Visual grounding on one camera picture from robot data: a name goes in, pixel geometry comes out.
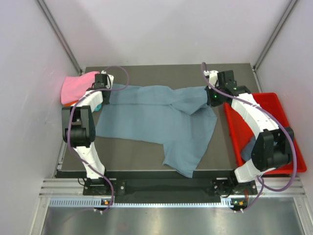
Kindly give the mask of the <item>grey-blue polo shirt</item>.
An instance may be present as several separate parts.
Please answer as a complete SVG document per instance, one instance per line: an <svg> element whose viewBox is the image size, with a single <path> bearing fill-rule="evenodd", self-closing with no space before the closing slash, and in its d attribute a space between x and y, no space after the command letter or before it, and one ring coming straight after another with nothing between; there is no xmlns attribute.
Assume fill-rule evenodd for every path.
<svg viewBox="0 0 313 235"><path fill-rule="evenodd" d="M204 87L113 87L96 125L97 136L161 144L163 164L192 178L217 123Z"/></svg>

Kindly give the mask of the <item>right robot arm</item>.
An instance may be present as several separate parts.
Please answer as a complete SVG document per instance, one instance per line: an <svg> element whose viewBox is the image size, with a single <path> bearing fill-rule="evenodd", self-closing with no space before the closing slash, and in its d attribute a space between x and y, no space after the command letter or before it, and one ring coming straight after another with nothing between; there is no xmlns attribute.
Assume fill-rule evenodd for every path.
<svg viewBox="0 0 313 235"><path fill-rule="evenodd" d="M207 83L207 105L216 107L227 103L241 116L255 137L250 159L230 174L228 188L232 193L241 193L246 183L259 180L272 170L293 164L290 181L281 191L287 189L295 178L297 170L294 132L284 127L272 114L264 110L254 99L246 86L239 86L234 73L228 71L204 70Z"/></svg>

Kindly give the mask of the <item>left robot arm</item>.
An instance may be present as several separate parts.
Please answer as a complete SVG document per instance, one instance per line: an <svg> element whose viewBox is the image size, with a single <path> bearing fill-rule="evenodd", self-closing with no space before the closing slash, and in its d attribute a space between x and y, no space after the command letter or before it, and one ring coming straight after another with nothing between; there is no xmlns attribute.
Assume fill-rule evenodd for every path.
<svg viewBox="0 0 313 235"><path fill-rule="evenodd" d="M92 113L109 102L113 81L114 76L105 71L92 71L67 77L61 90L63 140L86 169L85 187L100 194L111 192L112 184L96 151Z"/></svg>

